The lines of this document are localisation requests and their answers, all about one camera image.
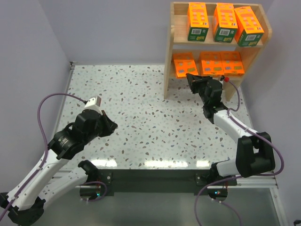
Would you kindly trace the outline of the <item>orange sponge box wide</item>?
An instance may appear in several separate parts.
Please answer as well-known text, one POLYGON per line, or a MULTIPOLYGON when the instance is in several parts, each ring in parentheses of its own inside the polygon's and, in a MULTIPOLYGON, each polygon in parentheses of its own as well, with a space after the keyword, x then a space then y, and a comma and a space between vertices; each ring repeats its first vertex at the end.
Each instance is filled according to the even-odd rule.
POLYGON ((201 76, 220 77, 224 75, 220 51, 201 51, 199 63, 201 76))
POLYGON ((228 77, 242 77, 245 74, 240 53, 238 51, 221 51, 222 68, 228 77))
POLYGON ((197 66, 192 52, 173 53, 176 79, 186 78, 186 74, 198 75, 197 66))

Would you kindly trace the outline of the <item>orange sponge box narrow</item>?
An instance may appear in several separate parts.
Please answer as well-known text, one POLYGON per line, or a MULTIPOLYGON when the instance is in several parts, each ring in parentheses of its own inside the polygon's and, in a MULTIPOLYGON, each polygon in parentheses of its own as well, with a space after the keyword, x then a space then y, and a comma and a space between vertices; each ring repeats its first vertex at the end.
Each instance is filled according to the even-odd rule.
POLYGON ((190 2, 187 11, 187 40, 204 42, 209 21, 204 2, 190 2))
POLYGON ((238 24, 232 3, 216 3, 213 16, 213 40, 231 43, 238 30, 238 24))

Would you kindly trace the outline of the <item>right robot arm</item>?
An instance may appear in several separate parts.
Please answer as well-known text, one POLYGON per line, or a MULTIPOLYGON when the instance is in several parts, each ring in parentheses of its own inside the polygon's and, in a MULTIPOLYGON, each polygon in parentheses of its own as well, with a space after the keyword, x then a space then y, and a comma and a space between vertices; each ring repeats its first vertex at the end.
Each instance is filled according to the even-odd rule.
POLYGON ((236 157, 213 163, 206 181, 211 183, 231 176, 244 178, 273 171, 274 151, 270 135, 247 127, 231 113, 222 102, 222 83, 210 76, 186 74, 193 94, 203 102, 203 114, 212 124, 223 129, 237 144, 236 157))

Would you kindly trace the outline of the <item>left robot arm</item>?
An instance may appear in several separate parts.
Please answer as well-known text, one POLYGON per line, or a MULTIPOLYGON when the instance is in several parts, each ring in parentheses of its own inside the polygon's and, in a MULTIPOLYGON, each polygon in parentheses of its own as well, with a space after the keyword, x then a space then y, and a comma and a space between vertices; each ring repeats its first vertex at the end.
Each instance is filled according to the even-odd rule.
POLYGON ((88 160, 59 180, 49 180, 69 162, 85 145, 97 137, 111 135, 117 124, 111 121, 105 111, 84 110, 75 122, 55 133, 44 154, 24 180, 8 193, 1 193, 0 206, 8 213, 10 220, 19 226, 31 226, 44 213, 46 207, 76 186, 97 183, 98 169, 88 160))

